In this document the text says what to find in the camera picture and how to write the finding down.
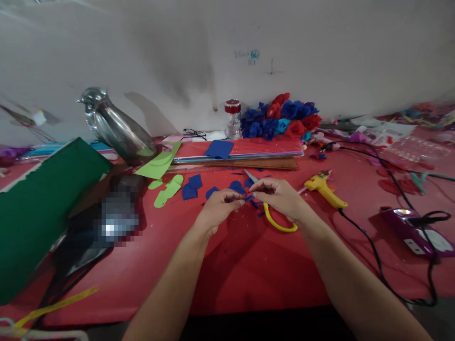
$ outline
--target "scissors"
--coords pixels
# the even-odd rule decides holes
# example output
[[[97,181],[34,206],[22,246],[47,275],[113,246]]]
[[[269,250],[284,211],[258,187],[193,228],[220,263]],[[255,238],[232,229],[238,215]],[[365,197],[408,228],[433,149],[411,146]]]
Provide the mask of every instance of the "scissors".
[[[257,177],[255,177],[253,174],[251,174],[249,171],[247,171],[246,169],[244,169],[245,173],[249,176],[249,178],[254,182],[258,182],[259,179]],[[287,232],[287,233],[291,233],[291,232],[295,232],[297,231],[297,229],[299,228],[296,224],[294,224],[293,227],[291,228],[286,228],[286,227],[282,227],[280,225],[278,225],[273,219],[272,219],[272,216],[270,215],[270,212],[269,212],[269,205],[267,203],[264,202],[264,210],[265,210],[265,216],[267,217],[267,219],[269,220],[269,222],[275,227],[277,228],[278,230],[282,231],[282,232]]]

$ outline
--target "purple device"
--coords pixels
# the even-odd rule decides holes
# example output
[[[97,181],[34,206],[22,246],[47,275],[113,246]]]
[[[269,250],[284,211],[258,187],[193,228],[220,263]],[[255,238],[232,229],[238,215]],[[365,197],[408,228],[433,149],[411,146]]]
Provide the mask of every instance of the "purple device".
[[[428,259],[433,257],[433,250],[422,229],[413,223],[421,218],[416,211],[410,208],[394,208],[382,211],[380,214],[416,256]],[[430,225],[426,224],[423,227],[439,257],[455,257],[455,244]]]

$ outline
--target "hand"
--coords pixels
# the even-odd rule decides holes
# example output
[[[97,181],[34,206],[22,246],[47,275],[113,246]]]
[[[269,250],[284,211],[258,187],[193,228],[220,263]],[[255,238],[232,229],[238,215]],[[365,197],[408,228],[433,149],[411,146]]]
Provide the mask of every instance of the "hand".
[[[207,230],[209,236],[216,233],[218,225],[228,217],[229,213],[245,204],[244,198],[245,196],[228,188],[213,192],[196,218],[194,225]]]
[[[319,218],[295,189],[282,179],[262,178],[250,188],[253,196],[283,213],[293,223]]]

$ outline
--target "small bottle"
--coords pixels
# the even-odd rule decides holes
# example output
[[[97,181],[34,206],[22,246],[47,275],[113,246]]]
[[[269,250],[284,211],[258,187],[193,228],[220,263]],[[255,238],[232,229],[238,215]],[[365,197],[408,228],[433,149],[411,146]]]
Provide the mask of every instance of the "small bottle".
[[[240,134],[240,101],[238,99],[226,101],[224,111],[228,116],[226,135],[233,140],[242,138]]]

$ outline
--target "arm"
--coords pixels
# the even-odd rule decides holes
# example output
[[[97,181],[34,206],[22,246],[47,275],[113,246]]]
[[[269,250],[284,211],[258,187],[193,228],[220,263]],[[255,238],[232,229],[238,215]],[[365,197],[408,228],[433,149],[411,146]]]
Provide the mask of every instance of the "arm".
[[[229,189],[214,192],[180,242],[164,274],[142,304],[123,337],[131,340],[178,340],[188,318],[199,270],[210,236],[243,196]]]
[[[431,340],[285,180],[261,179],[250,191],[299,226],[332,304],[358,340]]]

